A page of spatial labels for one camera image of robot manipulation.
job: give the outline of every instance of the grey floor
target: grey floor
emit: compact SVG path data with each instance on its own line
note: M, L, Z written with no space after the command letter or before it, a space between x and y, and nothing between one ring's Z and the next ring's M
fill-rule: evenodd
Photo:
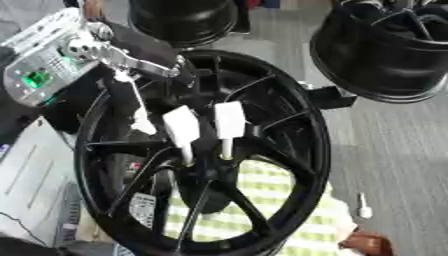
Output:
M290 2L295 5L289 10L254 10L250 35L231 36L215 47L253 54L298 80L329 85L310 60L307 43L329 1ZM389 236L397 255L448 255L447 113L446 92L413 105L360 99L350 109L325 112L336 197L354 211L357 193L365 192L374 217L356 221Z

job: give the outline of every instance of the checkered tablecloth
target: checkered tablecloth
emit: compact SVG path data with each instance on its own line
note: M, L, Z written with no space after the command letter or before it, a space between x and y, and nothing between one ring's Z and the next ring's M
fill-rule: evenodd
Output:
M273 164L246 160L238 176L238 188L270 218L283 205L293 189L292 175ZM339 227L352 223L347 205L331 196L327 186L317 208L308 220L288 239L278 255L335 256L339 255ZM177 190L171 198L165 235L177 238L188 207ZM219 214L200 216L193 231L195 241L214 241L241 235L251 229L251 222L244 212L231 203Z

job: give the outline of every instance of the brown object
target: brown object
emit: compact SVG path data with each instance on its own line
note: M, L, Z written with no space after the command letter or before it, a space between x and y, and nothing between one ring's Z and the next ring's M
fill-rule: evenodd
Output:
M84 15L89 20L103 20L104 0L85 0Z
M340 245L358 250L366 256L394 256L390 240L380 234L370 232L354 232Z

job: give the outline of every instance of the wheel spoke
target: wheel spoke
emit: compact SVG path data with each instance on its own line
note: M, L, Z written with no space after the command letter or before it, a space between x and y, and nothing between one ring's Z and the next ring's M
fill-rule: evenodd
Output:
M269 224L263 214L235 185L217 181L212 184L212 189L223 193L235 202L247 217L249 217L252 222L253 231L257 234L265 235L273 232L273 227Z
M157 168L161 164L176 155L177 150L174 148L166 148L157 152L154 156L148 157L142 166L138 169L137 174L132 181L127 185L111 203L110 207L106 210L106 214L113 215L117 209L128 203L132 196L144 186L151 177L153 177L163 168Z
M215 75L216 79L216 88L215 91L219 92L220 88L224 86L222 82L221 77L221 57L220 56L214 56L213 57L213 74Z
M261 155L283 165L282 167L294 174L298 182L307 183L315 178L315 172L305 160L300 157L292 157L279 149L273 142L252 137L241 138L236 141L236 145L250 149L252 155Z
M267 75L267 76L264 76L264 77L262 77L262 78L260 78L258 80L255 80L253 82L250 82L248 84L240 86L238 89L234 90L231 94L229 94L226 97L226 99L224 100L224 102L228 102L228 101L234 99L235 97L239 96L245 90L247 90L247 89L249 89L249 88L251 88L251 87L253 87L255 85L258 85L260 83L263 83L263 82L265 82L265 81L267 81L267 80L269 80L271 78L274 78L274 77L275 77L274 75Z
M188 212L187 219L184 222L182 231L180 232L177 240L176 252L179 252L182 249L182 245L184 244L185 240L191 240L196 221L202 209L204 208L205 203L207 202L208 189L211 183L212 181L207 182L204 188L201 189L201 193L198 195L194 207L191 208L190 211Z
M284 117L284 118L278 119L276 121L269 122L269 123L266 123L264 125L261 125L262 126L261 129L262 129L262 131L267 131L269 129L278 129L278 127L280 127L282 125L285 125L285 124L287 124L288 122L290 122L292 120L295 120L297 118L301 118L301 117L303 117L305 115L308 115L308 114L309 114L309 110L305 109L305 110L302 110L302 111L300 111L298 113L290 115L288 117Z
M87 143L86 148L89 151L95 151L100 154L130 154L145 157L151 150L159 150L166 145L164 140L148 140L139 142L129 141L101 141Z

